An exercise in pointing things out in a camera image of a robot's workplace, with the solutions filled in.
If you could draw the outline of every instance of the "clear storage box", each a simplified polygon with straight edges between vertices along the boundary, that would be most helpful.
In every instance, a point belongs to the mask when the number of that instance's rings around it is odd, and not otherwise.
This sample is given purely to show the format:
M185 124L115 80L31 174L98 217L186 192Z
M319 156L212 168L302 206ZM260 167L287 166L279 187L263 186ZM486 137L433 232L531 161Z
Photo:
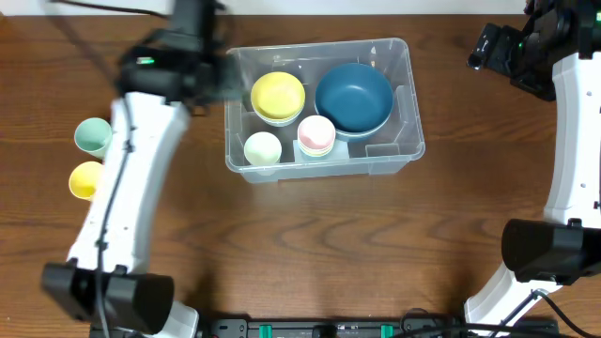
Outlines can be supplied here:
M400 171L425 152L424 134L409 61L408 46L400 38L332 42L271 47L236 48L244 95L225 105L225 162L233 172L251 183L280 179L340 175L385 175ZM336 141L335 150L323 158L307 158L296 139L300 122L316 114L315 93L330 69L346 63L370 65L390 81L394 92L393 113L374 136L359 143ZM296 76L306 92L299 118L290 126L269 126L254 112L250 93L261 76L284 71ZM280 162L253 166L244 158L244 143L254 133L268 131L278 137L283 152Z

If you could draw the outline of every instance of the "green light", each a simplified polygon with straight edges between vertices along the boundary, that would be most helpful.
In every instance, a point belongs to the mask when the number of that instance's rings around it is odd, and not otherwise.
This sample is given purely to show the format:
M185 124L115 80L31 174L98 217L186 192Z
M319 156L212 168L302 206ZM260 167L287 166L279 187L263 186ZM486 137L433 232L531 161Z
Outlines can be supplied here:
M152 57L138 57L138 61L136 63L138 65L151 65L154 63L154 59Z

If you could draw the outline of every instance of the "brown wooden surface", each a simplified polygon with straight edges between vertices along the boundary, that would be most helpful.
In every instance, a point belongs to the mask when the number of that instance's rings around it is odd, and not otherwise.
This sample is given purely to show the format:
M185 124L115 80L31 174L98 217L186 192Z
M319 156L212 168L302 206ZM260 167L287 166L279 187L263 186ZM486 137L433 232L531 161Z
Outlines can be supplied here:
M111 62L162 24L70 21ZM541 217L553 168L555 104L465 66L487 22L525 18L239 18L241 45L404 39L425 155L395 176L251 185L224 165L216 107L193 121L173 160L151 270L173 276L177 298L192 306L257 318L456 312L498 267L505 222ZM86 337L86 325L42 294L39 277L45 262L65 259L88 208L67 187L72 168L91 161L74 129L108 116L113 96L43 18L0 23L0 337ZM600 332L598 286L581 280L553 298ZM532 314L550 311L538 304Z

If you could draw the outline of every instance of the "white wall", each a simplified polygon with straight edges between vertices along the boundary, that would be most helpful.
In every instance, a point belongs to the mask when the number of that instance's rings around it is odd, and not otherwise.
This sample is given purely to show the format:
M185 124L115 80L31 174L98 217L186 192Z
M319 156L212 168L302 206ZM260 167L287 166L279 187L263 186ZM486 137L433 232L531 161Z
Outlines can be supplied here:
M45 0L0 0L6 15L40 15ZM81 0L96 4L170 12L173 0ZM525 0L222 0L235 14L519 14ZM63 14L110 14L60 6Z

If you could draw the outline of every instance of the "light green cup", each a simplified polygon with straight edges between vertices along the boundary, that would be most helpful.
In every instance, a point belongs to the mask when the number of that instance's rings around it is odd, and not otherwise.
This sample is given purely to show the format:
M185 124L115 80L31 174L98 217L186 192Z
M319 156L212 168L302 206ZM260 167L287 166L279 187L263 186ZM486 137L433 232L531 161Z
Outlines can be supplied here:
M88 118L75 130L75 144L86 153L104 159L113 140L111 125L97 117Z

